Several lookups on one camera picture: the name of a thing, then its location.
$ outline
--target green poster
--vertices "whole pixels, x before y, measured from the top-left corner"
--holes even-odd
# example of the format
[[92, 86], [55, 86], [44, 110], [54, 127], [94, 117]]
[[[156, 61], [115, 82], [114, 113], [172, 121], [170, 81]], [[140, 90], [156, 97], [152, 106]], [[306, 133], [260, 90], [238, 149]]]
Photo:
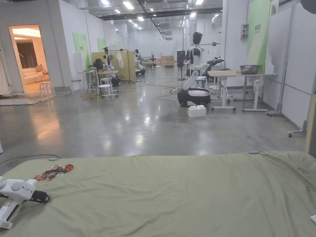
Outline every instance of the green poster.
[[74, 37], [74, 44], [75, 44], [75, 51], [81, 52], [83, 56], [83, 63], [88, 69], [88, 66], [90, 65], [90, 59], [89, 59], [89, 51], [88, 51], [88, 43], [87, 43], [87, 37], [85, 34], [78, 34], [78, 33], [72, 33]]
[[248, 32], [248, 64], [261, 65], [259, 73], [265, 71], [270, 0], [255, 0], [250, 4]]
[[106, 47], [106, 41], [105, 39], [97, 38], [98, 40], [98, 49], [99, 52], [104, 52], [104, 48]]

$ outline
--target sofa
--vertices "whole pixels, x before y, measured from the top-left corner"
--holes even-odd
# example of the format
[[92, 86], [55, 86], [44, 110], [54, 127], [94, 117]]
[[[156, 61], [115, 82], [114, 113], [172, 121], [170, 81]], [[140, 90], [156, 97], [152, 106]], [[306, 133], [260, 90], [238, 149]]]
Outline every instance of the sofa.
[[24, 76], [24, 83], [31, 84], [35, 82], [40, 82], [42, 79], [43, 72], [37, 72], [36, 68], [24, 68], [22, 69], [23, 76]]

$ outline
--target curtain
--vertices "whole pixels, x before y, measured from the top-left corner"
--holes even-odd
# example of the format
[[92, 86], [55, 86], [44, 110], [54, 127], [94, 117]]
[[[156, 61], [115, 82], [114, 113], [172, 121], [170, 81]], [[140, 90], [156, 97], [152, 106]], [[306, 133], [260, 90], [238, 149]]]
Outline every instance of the curtain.
[[17, 43], [22, 68], [33, 68], [37, 66], [37, 60], [33, 43]]

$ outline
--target electrical box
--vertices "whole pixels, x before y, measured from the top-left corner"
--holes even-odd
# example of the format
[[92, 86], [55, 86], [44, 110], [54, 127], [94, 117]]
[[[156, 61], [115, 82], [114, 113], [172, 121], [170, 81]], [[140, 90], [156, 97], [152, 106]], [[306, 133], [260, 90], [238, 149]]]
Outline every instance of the electrical box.
[[248, 31], [249, 31], [249, 24], [242, 24], [240, 38], [241, 39], [248, 39]]

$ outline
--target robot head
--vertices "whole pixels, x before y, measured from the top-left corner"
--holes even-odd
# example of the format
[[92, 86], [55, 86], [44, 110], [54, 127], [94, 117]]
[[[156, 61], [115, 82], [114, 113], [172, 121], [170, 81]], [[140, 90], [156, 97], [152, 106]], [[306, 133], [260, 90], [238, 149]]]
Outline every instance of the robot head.
[[202, 34], [200, 32], [193, 33], [193, 43], [198, 45], [202, 40]]

